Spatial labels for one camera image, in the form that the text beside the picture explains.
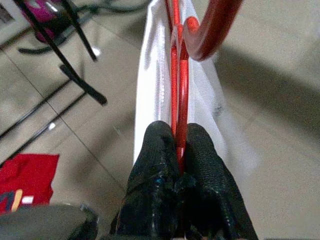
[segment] folded clothing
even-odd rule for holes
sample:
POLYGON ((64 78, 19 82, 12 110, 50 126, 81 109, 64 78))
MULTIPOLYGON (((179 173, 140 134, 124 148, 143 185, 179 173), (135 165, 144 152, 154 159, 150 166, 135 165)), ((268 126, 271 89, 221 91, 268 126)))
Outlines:
POLYGON ((18 154, 0 168, 0 214, 48 204, 59 155, 18 154))

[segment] tiled floor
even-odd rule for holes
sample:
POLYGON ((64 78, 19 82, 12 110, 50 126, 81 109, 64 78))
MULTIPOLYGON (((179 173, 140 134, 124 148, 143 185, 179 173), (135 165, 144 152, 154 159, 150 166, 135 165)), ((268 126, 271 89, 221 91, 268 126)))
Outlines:
MULTIPOLYGON (((271 12, 277 16, 275 9, 271 12)), ((294 40, 298 38, 296 35, 310 36, 313 28, 304 32, 302 22, 297 26, 297 34, 292 34, 295 25, 289 24, 289 37, 283 33, 276 46, 250 48, 240 34, 255 26, 250 34, 256 37, 255 18, 247 15, 250 11, 258 14, 258 10, 262 11, 261 6, 253 1, 245 2, 216 63, 229 109, 261 158, 246 205, 260 239, 316 239, 320 236, 320 93, 317 88, 301 84, 299 74, 287 75, 284 71, 293 69, 290 64, 296 52, 291 49, 296 44, 304 46, 305 40, 294 40), (234 43, 241 46, 239 51, 233 51, 234 43)), ((297 14, 292 14, 291 21, 296 21, 297 14)), ((61 47, 85 80, 107 96, 108 105, 102 107, 91 97, 84 97, 55 122, 54 129, 25 150, 60 154, 51 202, 88 204, 99 213, 104 227, 101 230, 109 228, 132 166, 136 81, 145 17, 146 11, 141 11, 105 14, 89 21, 83 27, 84 32, 90 43, 101 49, 96 63, 91 61, 77 35, 61 47)), ((264 36, 277 37, 279 29, 274 28, 273 19, 259 18, 264 36)), ((36 57, 17 51, 18 47, 35 44, 33 34, 27 32, 0 50, 0 132, 67 79, 52 52, 36 57)), ((264 45, 257 39, 255 46, 258 44, 264 45)), ((313 52, 306 58, 316 56, 319 53, 313 52)), ((305 69, 312 69, 313 77, 318 73, 319 79, 319 70, 311 63, 304 63, 305 69)), ((80 93, 74 83, 69 84, 2 139, 0 162, 80 93)))

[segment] tile grout line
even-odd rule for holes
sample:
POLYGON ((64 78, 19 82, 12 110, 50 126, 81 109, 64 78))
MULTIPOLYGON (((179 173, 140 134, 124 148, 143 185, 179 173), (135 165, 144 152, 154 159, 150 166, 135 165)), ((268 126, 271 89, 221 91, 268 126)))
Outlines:
MULTIPOLYGON (((125 85, 125 86, 123 86, 123 88, 121 88, 117 93, 120 93, 120 92, 122 92, 123 90, 125 90, 125 89, 127 89, 127 86, 125 85)), ((75 127, 75 129, 74 129, 74 131, 76 131, 76 130, 78 130, 79 128, 81 128, 84 124, 86 124, 86 122, 88 122, 89 120, 91 120, 92 118, 94 118, 97 114, 99 114, 101 111, 103 111, 103 109, 104 108, 107 108, 108 107, 108 105, 109 105, 109 103, 110 102, 108 102, 108 104, 105 106, 105 107, 102 107, 101 109, 98 109, 98 110, 96 110, 95 112, 93 112, 92 114, 92 116, 91 117, 89 117, 89 118, 87 118, 83 123, 81 123, 81 124, 79 124, 79 125, 77 125, 76 127, 75 127)))
MULTIPOLYGON (((1 54, 1 53, 3 53, 4 56, 5 56, 6 58, 8 58, 9 61, 11 62, 11 59, 6 55, 5 51, 3 51, 3 49, 0 47, 0 54, 1 54)), ((12 83, 12 85, 15 84, 15 83, 17 83, 18 81, 19 81, 19 80, 15 80, 15 81, 12 83)), ((4 91, 6 91, 6 90, 8 90, 8 88, 0 89, 0 94, 2 94, 2 93, 3 93, 4 91)))
POLYGON ((81 138, 75 133, 75 131, 61 118, 64 124, 70 129, 70 131, 75 135, 75 137, 81 142, 81 144, 87 149, 87 151, 93 156, 93 158, 99 163, 99 165, 111 176, 111 178, 116 182, 118 187, 125 193, 126 189, 118 182, 118 180, 106 169, 106 167, 99 161, 99 159, 94 155, 94 153, 86 146, 86 144, 81 140, 81 138))
MULTIPOLYGON (((9 55, 7 55, 7 53, 5 51, 3 51, 4 54, 7 56, 7 58, 10 60, 10 62, 19 70, 19 72, 25 77, 25 79, 31 84, 31 86, 40 94, 40 96, 42 97, 42 99, 44 99, 45 97, 43 96, 43 94, 36 88, 36 86, 29 80, 29 78, 25 75, 25 73, 18 67, 18 65, 10 58, 9 55)), ((59 113, 53 108, 53 106, 51 106, 51 104, 48 101, 45 101, 51 108, 52 110, 55 112, 56 115, 58 115, 59 113)))
POLYGON ((258 117, 258 115, 263 111, 263 108, 261 106, 261 109, 256 110, 250 117, 245 116, 241 111, 238 110, 237 107, 233 106, 232 103, 227 101, 227 104, 229 105, 229 112, 231 113, 232 111, 235 111, 237 114, 239 114, 241 117, 245 118, 245 124, 241 128, 241 132, 243 133, 253 122, 254 120, 258 117))
MULTIPOLYGON (((28 79, 28 77, 21 71, 21 69, 16 65, 16 63, 6 54, 6 52, 4 52, 4 54, 8 57, 8 59, 10 60, 10 62, 12 62, 12 64, 14 64, 14 66, 20 71, 20 73, 26 78, 26 80, 32 85, 32 87, 40 94, 40 96, 44 99, 44 96, 41 94, 40 91, 38 91, 38 89, 34 86, 34 84, 32 82, 30 82, 30 80, 28 79)), ((58 112, 53 108, 53 106, 50 105, 49 102, 46 101, 46 103, 52 108, 52 110, 58 115, 58 112)), ((122 185, 115 179, 115 177, 101 164, 101 162, 96 158, 96 156, 89 150, 89 148, 84 144, 84 142, 79 138, 79 136, 71 129, 71 127, 65 122, 65 120, 60 117, 61 121, 70 129, 71 133, 73 133, 76 138, 84 145, 84 147, 89 151, 89 153, 93 156, 93 158, 99 163, 99 165, 111 176, 111 178, 116 182, 116 184, 118 185, 118 187, 120 187, 120 189, 125 193, 125 189, 122 187, 122 185)))

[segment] black metal leg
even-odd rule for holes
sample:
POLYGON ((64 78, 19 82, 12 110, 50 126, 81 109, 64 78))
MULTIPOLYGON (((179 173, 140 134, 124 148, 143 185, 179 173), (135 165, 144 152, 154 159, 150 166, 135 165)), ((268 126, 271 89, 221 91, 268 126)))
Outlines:
MULTIPOLYGON (((92 18, 93 14, 91 12, 85 13, 79 20, 77 21, 80 25, 86 23, 92 18)), ((64 44, 67 40, 67 38, 75 31, 75 27, 73 25, 69 26, 66 30, 64 30, 60 35, 58 35, 54 40, 54 44, 58 47, 62 44, 64 44)), ((18 48, 19 53, 22 54, 29 54, 29 55, 40 55, 45 54, 49 51, 52 51, 52 48, 50 46, 45 46, 42 48, 37 49, 29 49, 20 47, 18 48)))
POLYGON ((61 71, 72 81, 74 81, 80 88, 82 88, 86 93, 88 93, 91 97, 93 97, 96 101, 98 101, 101 105, 107 104, 107 99, 101 93, 97 92, 93 87, 91 87, 88 83, 81 80, 78 81, 75 76, 72 75, 71 71, 65 66, 60 66, 61 71))
MULTIPOLYGON (((52 50, 55 52, 55 54, 60 58, 60 60, 63 62, 63 64, 68 68, 68 70, 70 71, 70 73, 72 74, 72 76, 77 80, 77 82, 79 83, 85 83, 85 81, 83 81, 79 75, 77 74, 77 72, 74 70, 74 68, 71 66, 71 64, 68 62, 68 60, 65 58, 65 56, 62 54, 62 52, 59 50, 59 48, 57 47, 57 45, 53 42, 53 40, 49 37, 49 35, 47 34, 47 32, 44 30, 44 28, 41 26, 41 24, 38 22, 38 20, 36 19, 36 17, 32 14, 32 12, 29 10, 29 8, 26 6, 26 4, 24 3, 24 1, 20 0, 18 2, 19 7, 24 11, 24 13, 27 15, 27 17, 31 20, 31 22, 33 23, 33 25, 39 30, 39 32, 43 35, 44 39, 46 40, 46 42, 50 45, 50 47, 52 48, 52 50)), ((95 99, 101 104, 101 105, 105 105, 107 103, 107 99, 103 96, 103 99, 100 99, 101 96, 97 96, 95 97, 95 99)))
POLYGON ((35 111, 37 111, 44 103, 46 103, 50 98, 52 98, 56 93, 58 93, 61 89, 63 89, 70 82, 71 82, 71 79, 68 79, 67 81, 65 81, 56 90, 54 90, 49 96, 47 96, 45 99, 43 99, 33 109, 31 109, 29 112, 27 112, 25 115, 23 115, 18 121, 16 121, 14 124, 12 124, 7 130, 5 130, 3 133, 1 133, 0 140, 5 135, 7 135, 10 131, 12 131, 15 127, 19 126, 24 120, 26 120, 28 117, 30 117, 32 114, 34 114, 35 111))
POLYGON ((39 138, 43 133, 45 133, 48 129, 50 124, 58 120, 62 115, 64 115, 66 112, 68 112, 74 105, 76 105, 87 93, 84 92, 80 96, 76 98, 69 106, 67 106, 62 112, 60 112, 55 118, 53 118, 48 124, 44 125, 42 128, 40 128, 38 131, 36 131, 33 136, 26 141, 21 147, 19 147, 14 153, 12 153, 7 159, 14 158, 18 153, 23 151, 27 146, 29 146, 32 142, 34 142, 37 138, 39 138))
POLYGON ((92 60, 96 61, 97 56, 94 54, 94 51, 92 50, 90 43, 89 43, 88 39, 86 38, 86 35, 85 35, 84 31, 82 30, 82 28, 80 27, 80 24, 77 20, 78 14, 75 11, 73 11, 68 0, 61 0, 61 3, 63 5, 63 7, 65 8, 66 12, 69 14, 71 23, 74 26, 77 33, 79 34, 86 50, 88 51, 89 55, 91 56, 92 60))

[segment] black metal stand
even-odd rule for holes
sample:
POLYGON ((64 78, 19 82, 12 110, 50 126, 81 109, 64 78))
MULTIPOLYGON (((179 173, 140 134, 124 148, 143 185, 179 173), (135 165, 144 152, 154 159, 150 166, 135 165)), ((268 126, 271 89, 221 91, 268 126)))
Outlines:
POLYGON ((68 79, 63 84, 61 84, 56 90, 54 90, 52 93, 50 93, 49 96, 47 96, 45 99, 43 99, 40 103, 38 103, 33 109, 28 111, 25 115, 23 115, 18 121, 16 121, 14 124, 12 124, 7 130, 5 130, 0 135, 0 140, 7 135, 10 131, 12 131, 14 128, 19 126, 24 120, 26 120, 28 117, 33 115, 43 104, 45 104, 49 99, 51 99, 54 95, 56 95, 60 90, 62 90, 67 84, 71 82, 71 79, 68 79))
MULTIPOLYGON (((41 24, 38 22, 38 20, 36 19, 36 17, 32 14, 32 12, 29 10, 29 8, 26 6, 26 4, 24 3, 23 0, 19 0, 18 1, 18 5, 19 7, 24 11, 24 13, 27 15, 27 17, 30 19, 30 21, 33 23, 33 25, 37 28, 37 30, 42 34, 42 36, 44 37, 44 39, 46 40, 46 42, 50 45, 50 47, 52 48, 52 50, 55 52, 55 54, 60 58, 60 60, 63 62, 63 64, 66 66, 66 68, 68 69, 68 71, 70 72, 70 74, 73 76, 72 79, 75 79, 78 84, 78 86, 80 86, 79 83, 82 83, 83 85, 88 85, 84 80, 82 80, 80 78, 80 76, 77 74, 77 72, 74 70, 74 68, 71 66, 71 64, 68 62, 68 60, 65 58, 65 56, 62 54, 62 52, 59 50, 59 48, 57 47, 57 45, 54 43, 54 41, 49 37, 49 35, 47 34, 47 32, 45 31, 45 29, 41 26, 41 24)), ((87 39, 84 40, 85 36, 84 33, 82 32, 83 35, 80 35, 82 41, 86 41, 86 44, 89 45, 89 42, 87 39)), ((89 47, 87 47, 87 50, 89 51, 89 49, 91 50, 91 52, 93 53, 91 46, 89 45, 89 47)), ((105 96, 103 96, 101 93, 99 93, 98 91, 94 90, 91 87, 90 92, 88 92, 88 94, 93 97, 98 103, 100 103, 101 105, 105 105, 107 104, 107 99, 105 96)))

